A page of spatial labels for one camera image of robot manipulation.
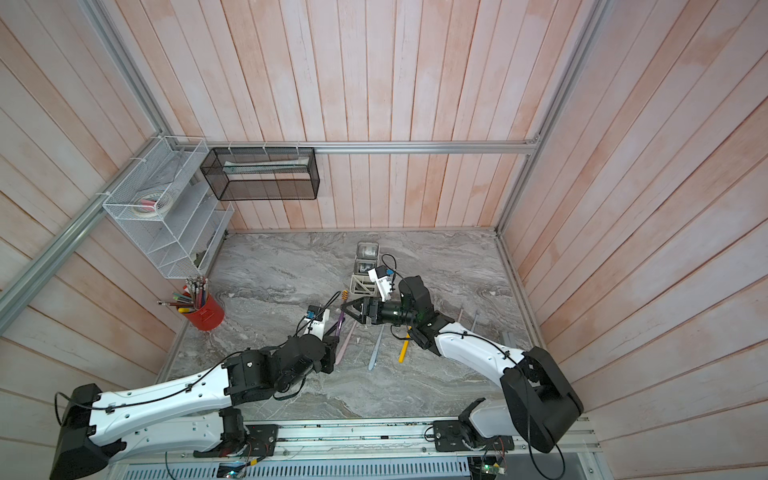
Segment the purple toothbrush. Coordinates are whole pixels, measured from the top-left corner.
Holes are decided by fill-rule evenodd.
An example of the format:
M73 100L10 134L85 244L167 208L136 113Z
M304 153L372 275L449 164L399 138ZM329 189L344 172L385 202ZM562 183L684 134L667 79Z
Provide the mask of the purple toothbrush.
M341 293L340 298L341 298L341 304L344 305L348 301L349 291L348 290L343 290L342 293ZM336 321L336 323L335 323L335 325L333 327L333 330L332 330L332 333L333 333L333 335L335 337L339 337L340 336L344 319L345 319L345 313L344 313L344 310L341 309L339 317L338 317L338 320Z

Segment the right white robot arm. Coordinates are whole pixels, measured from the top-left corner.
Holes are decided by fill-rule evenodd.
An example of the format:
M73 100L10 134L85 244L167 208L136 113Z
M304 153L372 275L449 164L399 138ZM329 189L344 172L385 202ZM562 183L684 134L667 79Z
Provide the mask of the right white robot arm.
M341 305L361 324L407 326L409 339L437 356L457 361L498 386L504 401L478 404L464 422L482 438L521 436L549 453L584 412L581 399L545 349L527 351L489 340L439 312L419 276L400 281L399 298L361 297Z

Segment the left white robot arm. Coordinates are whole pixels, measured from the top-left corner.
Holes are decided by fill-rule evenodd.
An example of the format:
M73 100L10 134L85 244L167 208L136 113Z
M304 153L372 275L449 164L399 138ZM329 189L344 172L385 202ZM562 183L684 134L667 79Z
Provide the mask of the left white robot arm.
M245 349L197 374L121 392L104 392L90 383L71 394L57 411L60 426L49 477L80 479L128 450L131 432L182 417L270 398L287 400L288 390L313 372L334 370L339 339L313 333L290 336L277 346Z

